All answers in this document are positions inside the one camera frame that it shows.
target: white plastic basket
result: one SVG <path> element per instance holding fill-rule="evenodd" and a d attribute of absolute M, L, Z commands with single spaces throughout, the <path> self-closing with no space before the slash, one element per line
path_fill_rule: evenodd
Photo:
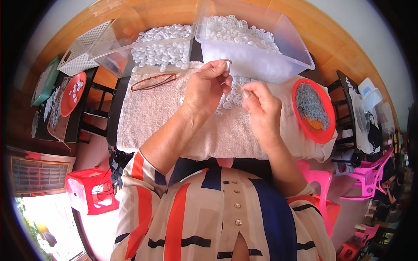
<path fill-rule="evenodd" d="M 93 43 L 106 30 L 111 21 L 107 21 L 90 31 L 79 36 L 65 52 L 58 65 L 58 70 L 68 76 L 76 75 L 79 72 L 99 66 L 93 60 L 89 60 L 88 52 Z"/>

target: red plastic stool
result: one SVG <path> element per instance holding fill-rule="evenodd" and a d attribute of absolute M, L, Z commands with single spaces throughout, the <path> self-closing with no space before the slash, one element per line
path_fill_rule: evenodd
<path fill-rule="evenodd" d="M 337 260 L 341 260 L 341 261 L 353 260 L 360 251 L 360 249 L 357 246 L 351 243 L 343 243 L 342 247 L 343 248 L 341 252 L 337 255 Z"/>
<path fill-rule="evenodd" d="M 111 171 L 92 168 L 68 173 L 65 189 L 71 206 L 86 215 L 103 214 L 119 208 L 113 194 Z"/>

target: glasses frame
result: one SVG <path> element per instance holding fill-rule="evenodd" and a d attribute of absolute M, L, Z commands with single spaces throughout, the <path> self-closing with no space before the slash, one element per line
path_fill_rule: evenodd
<path fill-rule="evenodd" d="M 151 86 L 147 86 L 147 87 L 142 88 L 142 89 L 134 89 L 134 86 L 137 85 L 137 84 L 140 84 L 141 82 L 149 81 L 151 79 L 157 79 L 157 78 L 160 78 L 162 76 L 168 76 L 168 78 L 166 80 L 160 82 L 159 84 L 154 84 L 154 85 L 151 85 Z M 133 84 L 131 86 L 131 91 L 147 91 L 147 90 L 151 90 L 151 89 L 153 89 L 155 87 L 161 86 L 163 84 L 166 84 L 166 83 L 168 83 L 170 81 L 174 81 L 176 79 L 177 79 L 177 75 L 175 73 L 166 73 L 166 74 L 156 75 L 156 76 L 153 76 L 153 77 L 150 77 L 150 78 L 147 78 L 147 79 L 143 79 L 143 80 L 141 80 L 141 81 Z"/>

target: eyeglasses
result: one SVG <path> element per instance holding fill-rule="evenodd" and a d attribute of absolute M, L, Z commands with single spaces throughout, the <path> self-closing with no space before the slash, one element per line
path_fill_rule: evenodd
<path fill-rule="evenodd" d="M 131 86 L 132 91 L 146 91 L 177 79 L 175 73 L 166 73 L 141 80 Z"/>

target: teal plastic basket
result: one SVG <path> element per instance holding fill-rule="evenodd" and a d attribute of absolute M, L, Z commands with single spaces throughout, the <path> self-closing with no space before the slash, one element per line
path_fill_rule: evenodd
<path fill-rule="evenodd" d="M 36 99 L 35 99 L 36 88 L 33 91 L 31 107 L 40 105 L 51 96 L 52 89 L 54 88 L 56 78 L 58 77 L 58 74 L 59 74 L 59 71 L 57 71 L 58 64 L 59 64 L 59 59 L 58 59 L 58 56 L 56 56 L 42 71 L 44 72 L 50 65 L 52 65 L 52 68 L 49 71 L 49 74 L 46 78 L 45 84 L 43 85 L 42 92 Z"/>

